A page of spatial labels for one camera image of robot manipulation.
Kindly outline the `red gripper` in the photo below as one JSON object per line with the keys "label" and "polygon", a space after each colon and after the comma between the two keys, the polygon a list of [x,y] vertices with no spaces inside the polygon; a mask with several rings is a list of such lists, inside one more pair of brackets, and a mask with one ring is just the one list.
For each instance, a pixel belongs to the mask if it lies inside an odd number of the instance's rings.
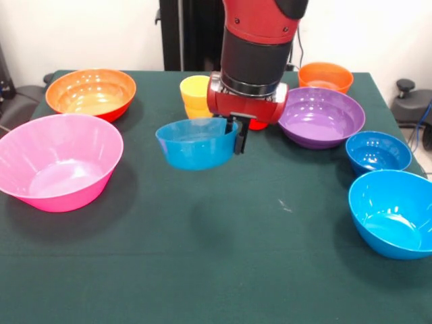
{"label": "red gripper", "polygon": [[240,155],[244,153],[251,120],[275,124],[284,112],[288,94],[288,85],[280,83],[275,92],[267,97],[238,95],[223,85],[220,72],[211,72],[207,86],[207,105],[211,113],[227,117],[226,134],[235,134],[238,128],[234,153]]}

